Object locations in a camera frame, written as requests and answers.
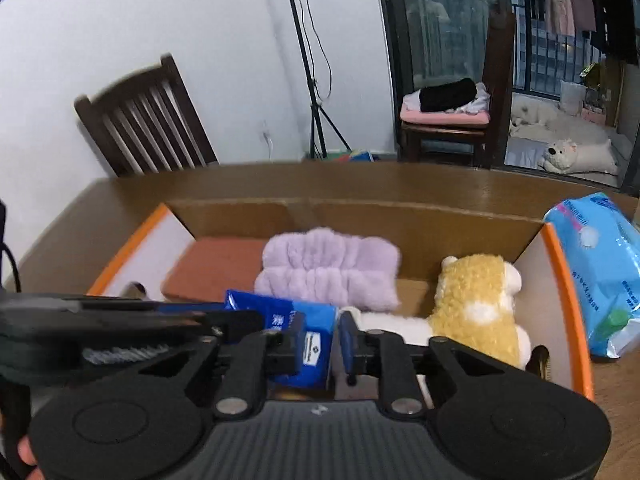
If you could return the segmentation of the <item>blue tissue pack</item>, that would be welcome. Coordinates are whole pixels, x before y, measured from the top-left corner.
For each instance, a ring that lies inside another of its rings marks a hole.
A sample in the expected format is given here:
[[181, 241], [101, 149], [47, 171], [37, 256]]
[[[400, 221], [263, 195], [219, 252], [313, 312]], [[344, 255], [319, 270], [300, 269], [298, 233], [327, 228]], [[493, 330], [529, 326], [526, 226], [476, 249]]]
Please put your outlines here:
[[224, 308], [232, 311], [259, 312], [264, 317], [265, 330], [285, 330], [291, 324], [294, 315], [302, 314], [304, 338], [299, 372], [295, 375], [277, 375], [272, 381], [293, 388], [326, 388], [337, 317], [336, 307], [228, 289], [224, 297]]

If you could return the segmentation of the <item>purple fluffy cloth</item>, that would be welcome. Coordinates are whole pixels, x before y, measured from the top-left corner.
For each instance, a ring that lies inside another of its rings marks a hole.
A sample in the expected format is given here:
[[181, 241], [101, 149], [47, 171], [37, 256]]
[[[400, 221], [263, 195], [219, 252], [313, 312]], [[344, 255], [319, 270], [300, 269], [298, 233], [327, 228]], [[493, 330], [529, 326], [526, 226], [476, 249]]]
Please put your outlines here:
[[271, 237], [262, 252], [255, 292], [262, 296], [396, 310], [399, 249], [381, 237], [337, 233], [328, 228]]

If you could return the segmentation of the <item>yellow white plush toy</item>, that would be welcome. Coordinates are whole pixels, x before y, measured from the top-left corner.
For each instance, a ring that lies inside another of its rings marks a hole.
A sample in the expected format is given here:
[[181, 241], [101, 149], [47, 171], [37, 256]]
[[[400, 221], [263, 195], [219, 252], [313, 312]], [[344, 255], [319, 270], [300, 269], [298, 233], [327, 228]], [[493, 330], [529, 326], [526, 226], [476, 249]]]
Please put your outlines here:
[[521, 289], [520, 272], [500, 256], [448, 256], [442, 260], [434, 309], [427, 318], [344, 307], [340, 319], [354, 322], [360, 332], [395, 333], [414, 346], [447, 337], [522, 370], [532, 344], [515, 321], [514, 298]]

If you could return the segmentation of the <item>cardboard box with orange edges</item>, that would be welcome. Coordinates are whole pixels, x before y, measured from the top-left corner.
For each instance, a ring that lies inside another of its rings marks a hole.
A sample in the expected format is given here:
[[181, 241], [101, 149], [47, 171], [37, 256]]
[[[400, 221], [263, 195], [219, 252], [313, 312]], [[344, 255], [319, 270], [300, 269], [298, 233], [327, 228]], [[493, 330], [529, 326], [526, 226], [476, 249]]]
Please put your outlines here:
[[432, 310], [442, 265], [496, 255], [542, 376], [584, 396], [582, 315], [553, 226], [460, 208], [350, 200], [180, 200], [157, 206], [90, 287], [219, 301], [230, 289], [400, 315]]

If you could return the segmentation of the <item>colourful bag on floor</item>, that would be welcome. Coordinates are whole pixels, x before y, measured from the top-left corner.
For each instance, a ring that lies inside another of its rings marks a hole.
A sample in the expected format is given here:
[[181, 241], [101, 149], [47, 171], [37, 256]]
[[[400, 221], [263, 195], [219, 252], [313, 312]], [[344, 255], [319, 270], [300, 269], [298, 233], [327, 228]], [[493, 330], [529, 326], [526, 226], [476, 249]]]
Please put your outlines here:
[[326, 156], [331, 162], [374, 162], [375, 157], [369, 151], [348, 151], [329, 153]]

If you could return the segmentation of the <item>dark wooden slatted chair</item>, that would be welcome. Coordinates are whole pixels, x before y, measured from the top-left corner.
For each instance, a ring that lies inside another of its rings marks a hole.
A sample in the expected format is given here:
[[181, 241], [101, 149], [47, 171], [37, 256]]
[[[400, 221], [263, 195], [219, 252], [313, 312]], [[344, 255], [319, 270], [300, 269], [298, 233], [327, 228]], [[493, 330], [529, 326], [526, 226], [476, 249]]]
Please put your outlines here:
[[174, 57], [119, 79], [75, 112], [117, 177], [215, 165], [217, 155]]

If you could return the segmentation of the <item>pink seat cushion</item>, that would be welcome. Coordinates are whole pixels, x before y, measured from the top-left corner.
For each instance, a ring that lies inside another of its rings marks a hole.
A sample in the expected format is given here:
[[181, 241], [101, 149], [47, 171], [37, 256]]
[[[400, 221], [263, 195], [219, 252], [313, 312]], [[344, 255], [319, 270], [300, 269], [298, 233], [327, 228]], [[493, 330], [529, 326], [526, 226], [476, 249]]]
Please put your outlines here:
[[468, 113], [423, 113], [420, 110], [408, 110], [403, 106], [400, 111], [400, 120], [408, 124], [426, 126], [467, 126], [485, 127], [489, 124], [490, 116], [486, 110], [477, 114]]

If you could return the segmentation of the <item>dark wooden chair with cushion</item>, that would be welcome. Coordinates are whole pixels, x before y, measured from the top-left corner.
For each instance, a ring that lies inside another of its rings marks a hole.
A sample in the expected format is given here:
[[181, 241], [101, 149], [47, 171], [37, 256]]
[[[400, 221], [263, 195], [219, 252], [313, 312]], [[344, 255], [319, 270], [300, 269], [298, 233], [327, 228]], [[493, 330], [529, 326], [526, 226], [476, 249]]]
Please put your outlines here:
[[511, 106], [514, 36], [514, 14], [491, 10], [480, 81], [466, 77], [402, 98], [400, 147], [409, 162], [420, 162], [426, 142], [444, 142], [468, 146], [472, 166], [491, 168]]

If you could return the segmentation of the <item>blue wet wipes pack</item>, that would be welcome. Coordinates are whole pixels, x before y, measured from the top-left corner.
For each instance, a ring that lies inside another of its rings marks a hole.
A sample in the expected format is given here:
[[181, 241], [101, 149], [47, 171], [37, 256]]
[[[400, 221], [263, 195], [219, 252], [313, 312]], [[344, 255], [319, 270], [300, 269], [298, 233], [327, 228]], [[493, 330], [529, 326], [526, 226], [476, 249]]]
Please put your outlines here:
[[620, 358], [639, 344], [639, 231], [601, 192], [563, 200], [544, 221], [570, 267], [590, 353]]

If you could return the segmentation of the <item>black cloth on chair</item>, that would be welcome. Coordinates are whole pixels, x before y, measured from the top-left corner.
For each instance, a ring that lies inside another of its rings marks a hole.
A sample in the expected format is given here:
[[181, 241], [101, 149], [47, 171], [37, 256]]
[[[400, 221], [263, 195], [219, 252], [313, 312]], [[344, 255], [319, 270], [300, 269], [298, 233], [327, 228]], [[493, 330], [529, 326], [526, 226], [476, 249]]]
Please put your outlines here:
[[424, 87], [419, 91], [420, 111], [436, 113], [455, 110], [474, 101], [476, 92], [476, 83], [471, 78]]

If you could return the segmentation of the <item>white cloth on chair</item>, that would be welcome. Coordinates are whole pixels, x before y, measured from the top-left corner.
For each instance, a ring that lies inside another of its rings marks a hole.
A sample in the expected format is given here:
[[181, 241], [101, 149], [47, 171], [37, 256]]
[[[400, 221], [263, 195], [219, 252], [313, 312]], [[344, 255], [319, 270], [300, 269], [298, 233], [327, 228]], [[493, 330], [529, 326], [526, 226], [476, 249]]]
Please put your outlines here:
[[[408, 110], [420, 110], [420, 100], [419, 100], [419, 91], [413, 91], [412, 93], [406, 94], [402, 98], [402, 106], [408, 108]], [[455, 110], [446, 110], [447, 113], [468, 113], [468, 114], [477, 114], [482, 110], [488, 111], [490, 96], [487, 91], [486, 86], [482, 82], [476, 82], [476, 97], [475, 100], [469, 102], [465, 106], [456, 108]]]

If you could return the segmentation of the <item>white polar bear plush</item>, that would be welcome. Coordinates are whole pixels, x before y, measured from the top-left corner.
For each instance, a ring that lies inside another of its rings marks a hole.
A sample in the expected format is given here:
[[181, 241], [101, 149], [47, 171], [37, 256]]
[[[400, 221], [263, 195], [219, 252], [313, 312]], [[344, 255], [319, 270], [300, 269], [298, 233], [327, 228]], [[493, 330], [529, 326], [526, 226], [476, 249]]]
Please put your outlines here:
[[618, 174], [612, 143], [577, 144], [572, 140], [549, 144], [538, 159], [538, 166], [554, 174]]

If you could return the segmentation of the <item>white planter pot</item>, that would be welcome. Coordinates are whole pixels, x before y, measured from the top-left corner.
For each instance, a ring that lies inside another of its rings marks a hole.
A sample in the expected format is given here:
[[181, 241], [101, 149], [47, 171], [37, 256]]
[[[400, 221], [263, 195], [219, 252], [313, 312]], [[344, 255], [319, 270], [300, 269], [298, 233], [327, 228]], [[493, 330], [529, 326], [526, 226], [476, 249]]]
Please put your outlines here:
[[582, 111], [587, 88], [566, 80], [561, 81], [560, 109], [567, 115], [577, 116]]

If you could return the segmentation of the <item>hanging black coat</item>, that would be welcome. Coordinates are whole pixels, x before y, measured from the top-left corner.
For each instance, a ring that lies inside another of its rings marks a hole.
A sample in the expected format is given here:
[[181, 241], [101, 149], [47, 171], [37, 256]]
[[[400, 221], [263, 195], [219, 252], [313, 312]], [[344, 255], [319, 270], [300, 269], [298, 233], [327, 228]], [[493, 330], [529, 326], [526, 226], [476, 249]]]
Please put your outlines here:
[[634, 0], [592, 0], [596, 31], [591, 44], [607, 58], [639, 64]]

